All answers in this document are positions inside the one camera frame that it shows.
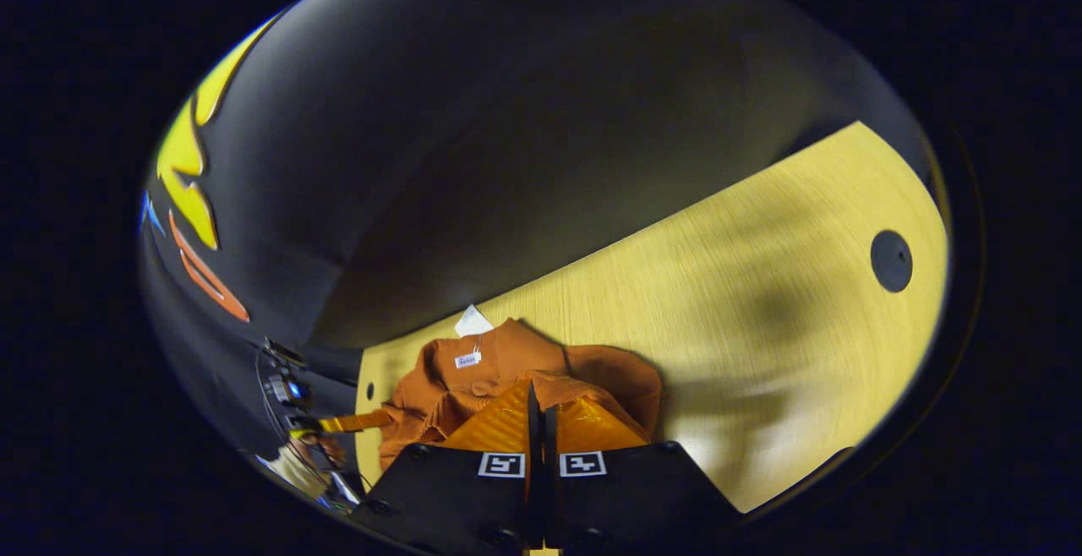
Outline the orange knit cardigan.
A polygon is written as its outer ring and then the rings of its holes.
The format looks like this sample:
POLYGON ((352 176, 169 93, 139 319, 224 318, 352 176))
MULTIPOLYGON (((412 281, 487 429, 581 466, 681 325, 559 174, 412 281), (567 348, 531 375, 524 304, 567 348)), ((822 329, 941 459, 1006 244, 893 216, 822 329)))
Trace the orange knit cardigan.
POLYGON ((610 346, 563 346, 516 319, 491 331, 437 337, 418 353, 382 409, 381 471, 409 444, 445 442, 485 406, 516 384, 533 383, 542 409, 588 398, 639 439, 652 439, 662 395, 656 368, 633 352, 610 346))

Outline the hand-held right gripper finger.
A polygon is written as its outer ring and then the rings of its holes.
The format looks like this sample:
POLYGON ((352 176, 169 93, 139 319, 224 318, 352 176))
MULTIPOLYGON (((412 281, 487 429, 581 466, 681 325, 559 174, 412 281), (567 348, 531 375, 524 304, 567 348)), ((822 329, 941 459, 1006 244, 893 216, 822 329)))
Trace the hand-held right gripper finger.
POLYGON ((742 513, 676 441, 590 401, 544 414, 544 541, 560 555, 713 555, 742 513))
POLYGON ((351 522, 423 555, 526 555, 538 541, 528 498, 541 471, 535 389, 520 383, 445 442, 413 442, 351 522))

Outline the black backdrop cloth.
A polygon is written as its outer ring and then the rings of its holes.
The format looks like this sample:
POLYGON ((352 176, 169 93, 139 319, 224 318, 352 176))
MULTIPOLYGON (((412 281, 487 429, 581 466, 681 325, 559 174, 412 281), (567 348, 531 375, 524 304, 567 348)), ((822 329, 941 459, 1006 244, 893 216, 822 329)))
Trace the black backdrop cloth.
POLYGON ((932 166, 888 80, 786 0, 298 0, 159 141, 140 284, 198 410, 290 497, 254 458, 287 445, 264 337, 341 414, 516 319, 656 368, 654 437, 748 511, 915 388, 949 256, 932 166))

